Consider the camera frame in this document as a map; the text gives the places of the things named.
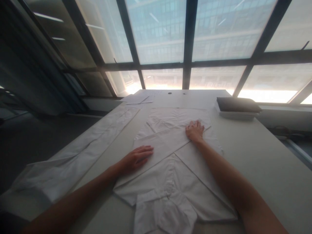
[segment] hand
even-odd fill
[[[185,128],[185,132],[187,137],[191,140],[191,141],[200,141],[202,140],[202,133],[204,132],[204,125],[202,126],[200,121],[191,121],[190,124],[188,126],[186,126]]]
[[[117,163],[120,174],[126,175],[142,167],[147,157],[153,154],[153,149],[151,146],[141,146],[128,153]]]

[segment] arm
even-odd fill
[[[240,213],[247,233],[288,233],[255,188],[202,138],[204,126],[191,122],[186,135],[201,152],[219,187]]]
[[[95,179],[62,198],[35,218],[23,233],[64,233],[101,192],[120,175],[142,167],[153,147],[141,146],[127,154],[118,163],[109,167]]]

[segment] forearm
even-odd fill
[[[194,143],[203,155],[217,184],[239,213],[252,209],[252,206],[260,203],[265,204],[255,188],[203,139]]]
[[[34,219],[23,233],[64,233],[101,192],[120,174],[113,165],[101,175],[67,195]]]

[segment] office window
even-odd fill
[[[276,0],[198,0],[193,61],[250,58]]]
[[[292,0],[266,52],[302,49],[312,39],[311,8],[311,0]],[[312,42],[305,49],[312,49]]]
[[[94,97],[111,97],[111,92],[108,89],[101,73],[85,72],[76,74],[81,83],[85,86],[91,96]]]
[[[26,0],[26,3],[71,67],[95,67],[61,0]]]
[[[192,68],[189,89],[225,89],[233,94],[246,66]]]
[[[186,0],[126,0],[141,64],[182,62]]]
[[[105,63],[132,62],[116,0],[76,0]]]
[[[126,97],[142,89],[137,71],[106,72],[118,97]]]
[[[310,94],[301,104],[312,104],[312,94]]]
[[[183,69],[143,70],[146,89],[182,89]]]
[[[254,66],[239,94],[256,102],[287,103],[312,79],[312,63]]]
[[[76,81],[76,79],[71,74],[65,74],[65,77],[67,78],[68,82],[72,85],[76,93],[80,96],[86,95],[82,87],[79,85],[79,83]]]

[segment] stack of papers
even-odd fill
[[[218,97],[215,108],[223,117],[240,120],[253,119],[262,111],[254,100],[238,97]]]
[[[155,96],[160,93],[161,90],[142,90],[140,93],[129,94],[121,101],[126,102],[126,107],[142,108],[144,103],[154,102]]]

